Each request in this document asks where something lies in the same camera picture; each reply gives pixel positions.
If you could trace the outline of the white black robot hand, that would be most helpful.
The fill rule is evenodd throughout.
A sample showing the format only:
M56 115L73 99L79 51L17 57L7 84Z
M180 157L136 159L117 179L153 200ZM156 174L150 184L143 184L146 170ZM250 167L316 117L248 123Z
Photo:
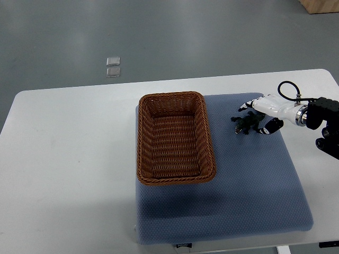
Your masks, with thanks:
M300 102L288 101L275 94L261 96L248 101L238 111L244 111L248 108L253 108L272 117L264 127L256 130L260 134L269 135L276 132L283 127L284 120L288 120L297 126L306 126L308 106Z

